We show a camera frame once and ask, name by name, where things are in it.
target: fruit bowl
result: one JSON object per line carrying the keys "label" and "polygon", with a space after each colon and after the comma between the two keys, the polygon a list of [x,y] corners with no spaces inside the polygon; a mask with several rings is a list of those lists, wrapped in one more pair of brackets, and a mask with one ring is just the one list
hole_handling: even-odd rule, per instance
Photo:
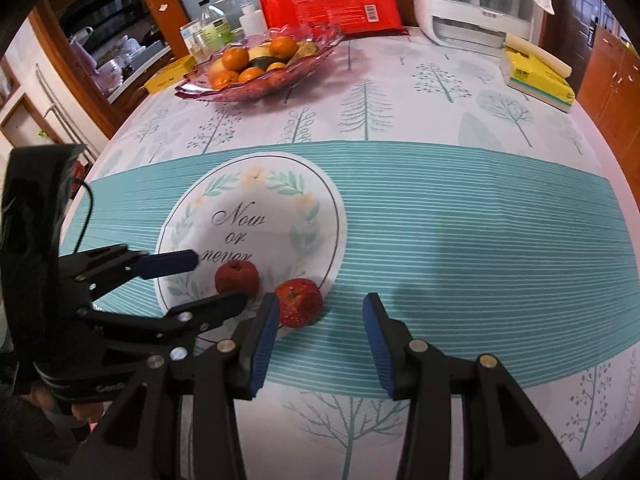
{"label": "fruit bowl", "polygon": [[270,70],[251,81],[234,83],[222,90],[214,90],[207,77],[207,69],[222,57],[224,53],[222,51],[213,54],[208,61],[196,65],[193,72],[188,73],[184,81],[175,88],[175,94],[182,99],[203,101],[236,102],[260,99],[265,95],[293,86],[311,74],[342,41],[344,33],[338,25],[331,23],[286,25],[283,28],[270,28],[258,36],[249,36],[241,43],[228,45],[226,49],[233,46],[252,48],[278,36],[290,36],[296,41],[312,41],[318,51],[311,56],[301,57],[290,62],[286,68]]}

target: metal screw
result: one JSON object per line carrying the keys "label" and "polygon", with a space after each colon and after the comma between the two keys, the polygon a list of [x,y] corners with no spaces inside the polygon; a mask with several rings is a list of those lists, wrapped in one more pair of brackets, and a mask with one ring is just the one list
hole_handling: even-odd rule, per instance
{"label": "metal screw", "polygon": [[149,359],[146,360],[146,365],[149,368],[156,369],[164,365],[164,357],[161,355],[152,355]]}
{"label": "metal screw", "polygon": [[169,357],[171,361],[181,361],[187,357],[188,354],[189,352],[184,346],[177,346],[169,352]]}
{"label": "metal screw", "polygon": [[231,339],[223,339],[222,341],[218,341],[216,348],[226,354],[236,348],[236,343],[231,341]]}
{"label": "metal screw", "polygon": [[498,364],[498,359],[491,354],[482,354],[480,356],[480,364],[485,368],[495,368]]}
{"label": "metal screw", "polygon": [[409,348],[414,352],[426,352],[429,345],[422,339],[411,339],[411,341],[409,341]]}
{"label": "metal screw", "polygon": [[178,321],[180,321],[181,323],[186,323],[187,321],[191,320],[192,317],[193,314],[191,312],[181,312],[180,314],[178,314]]}

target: red plastic bag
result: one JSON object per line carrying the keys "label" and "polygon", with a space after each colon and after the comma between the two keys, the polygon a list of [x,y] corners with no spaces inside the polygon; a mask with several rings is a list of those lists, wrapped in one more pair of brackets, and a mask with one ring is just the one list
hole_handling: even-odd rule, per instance
{"label": "red plastic bag", "polygon": [[260,0],[269,27],[337,23],[346,34],[406,34],[396,0]]}

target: floral wreath print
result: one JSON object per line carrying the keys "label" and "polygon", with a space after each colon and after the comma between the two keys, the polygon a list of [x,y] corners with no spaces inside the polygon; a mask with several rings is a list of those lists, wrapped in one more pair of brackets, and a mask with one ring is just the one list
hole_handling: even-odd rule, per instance
{"label": "floral wreath print", "polygon": [[[189,202],[184,215],[175,223],[171,233],[172,250],[180,250],[181,244],[188,236],[193,226],[193,218],[196,211],[208,197],[220,196],[224,192],[237,188],[251,190],[264,188],[276,192],[281,196],[290,196],[296,202],[296,221],[289,230],[289,241],[296,255],[295,260],[282,272],[274,272],[268,267],[264,272],[264,288],[274,290],[275,287],[289,278],[298,278],[305,275],[305,264],[313,253],[322,245],[322,237],[319,236],[320,224],[318,213],[320,203],[305,190],[305,179],[301,174],[268,171],[261,166],[252,166],[242,173],[224,174],[212,180],[204,193]],[[228,260],[238,259],[241,254],[229,254]],[[166,278],[167,290],[172,296],[187,296],[190,300],[199,300],[211,293],[198,286],[191,279],[191,272],[177,274]]]}

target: apple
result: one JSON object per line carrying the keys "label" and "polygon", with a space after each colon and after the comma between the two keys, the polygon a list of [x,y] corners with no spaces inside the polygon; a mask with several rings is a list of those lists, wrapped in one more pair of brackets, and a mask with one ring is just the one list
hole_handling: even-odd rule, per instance
{"label": "apple", "polygon": [[280,301],[280,324],[299,328],[312,322],[322,310],[322,293],[306,278],[294,278],[276,287]]}
{"label": "apple", "polygon": [[214,280],[218,294],[232,290],[242,292],[249,300],[258,294],[260,288],[258,269],[244,260],[229,260],[220,265]]}

